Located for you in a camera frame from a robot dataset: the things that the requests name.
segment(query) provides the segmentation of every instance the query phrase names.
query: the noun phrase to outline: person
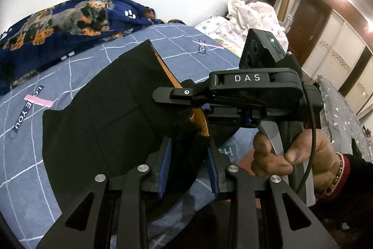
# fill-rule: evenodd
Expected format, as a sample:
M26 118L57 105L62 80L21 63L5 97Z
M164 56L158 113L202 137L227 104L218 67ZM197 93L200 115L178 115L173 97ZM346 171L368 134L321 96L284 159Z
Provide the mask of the person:
M293 165L309 158L311 144L311 130L305 130L284 156L274 155L269 139L257 133L254 149L239 166L256 176L288 175ZM310 210L340 248L373 248L373 164L359 156L337 154L328 136L316 130L312 169L317 202ZM164 249L225 249L228 227L229 203L213 201L199 210Z
M269 139L257 133L253 153L241 166L262 177L288 175L293 165L309 158L311 137L311 130L305 130L282 156L272 154ZM340 248L373 248L373 164L350 154L336 153L328 136L316 130L312 170L317 202L310 207L311 211Z

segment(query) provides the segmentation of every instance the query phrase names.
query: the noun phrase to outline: red cuff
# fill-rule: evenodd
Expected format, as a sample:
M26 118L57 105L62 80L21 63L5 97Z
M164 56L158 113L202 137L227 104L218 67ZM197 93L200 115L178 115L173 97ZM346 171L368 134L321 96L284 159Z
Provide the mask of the red cuff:
M344 167L344 170L343 170L343 174L340 177L339 183L338 183L337 187L334 189L334 191L331 195L322 198L322 201L324 201L324 202L331 202L332 200L335 200L338 197L338 195L341 193L344 185L346 184L346 181L347 181L347 178L349 176L351 167L350 167L350 163L349 163L348 158L344 155L343 155L343 160L344 160L344 163L345 163L345 167Z

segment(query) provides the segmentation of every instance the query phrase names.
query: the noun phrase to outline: pink stripe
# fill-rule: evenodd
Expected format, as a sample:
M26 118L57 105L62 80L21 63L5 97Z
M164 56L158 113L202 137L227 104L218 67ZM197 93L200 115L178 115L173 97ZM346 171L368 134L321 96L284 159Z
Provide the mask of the pink stripe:
M209 46L209 47L214 47L214 48L219 48L219 49L224 49L224 47L222 46L214 46L214 45L209 45L208 43L202 43L202 42L197 42L197 41L193 41L201 46Z
M38 98L37 96L28 95L28 94L25 96L24 100L27 100L28 102L33 102L34 104L37 104L39 106L46 106L46 107L51 107L53 106L53 103L54 103L50 100L44 100L44 99Z

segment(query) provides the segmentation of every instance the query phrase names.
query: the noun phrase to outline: orange lining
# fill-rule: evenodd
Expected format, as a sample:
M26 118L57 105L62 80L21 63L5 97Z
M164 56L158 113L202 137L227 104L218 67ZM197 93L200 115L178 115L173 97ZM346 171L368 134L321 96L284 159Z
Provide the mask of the orange lining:
M168 69L168 67L166 66L166 64L164 63L164 61L161 59L161 57L159 56L158 52L154 48L153 48L153 51L154 51L154 54L157 57L160 65L161 65L162 69L165 71L165 73L167 74L168 78L171 80L172 85L175 88L182 88L182 86L180 85L180 83L178 82L178 80L175 78L175 76ZM193 109L193 115L190 118L190 120L193 123L196 123L201 128L203 136L209 136L208 127L207 127L207 121L206 121L205 115L203 114L203 112L202 112L202 110L200 108L194 108Z

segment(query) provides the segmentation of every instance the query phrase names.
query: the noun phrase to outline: cable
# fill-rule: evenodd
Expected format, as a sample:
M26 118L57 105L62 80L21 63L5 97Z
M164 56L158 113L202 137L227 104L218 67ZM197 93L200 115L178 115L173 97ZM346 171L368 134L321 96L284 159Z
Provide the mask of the cable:
M312 144L311 144L311 155L310 155L310 159L308 160L307 169L305 170L303 178L302 178L302 180L301 180L301 182L300 182L297 190L295 191L296 194L299 194L299 192L301 191L301 189L304 187L305 182L307 181L308 176L310 175L310 172L311 172L311 169L312 169L312 165L313 165L313 159L315 157L315 152L316 152L316 122L315 122L315 114L313 113L312 106L311 106L311 103L310 103L310 97L308 96L308 92L305 89L304 81L302 81L302 89L303 89L303 92L304 92L304 95L305 95L305 100L307 101L307 106L308 106L308 109L309 109L310 115L311 115Z

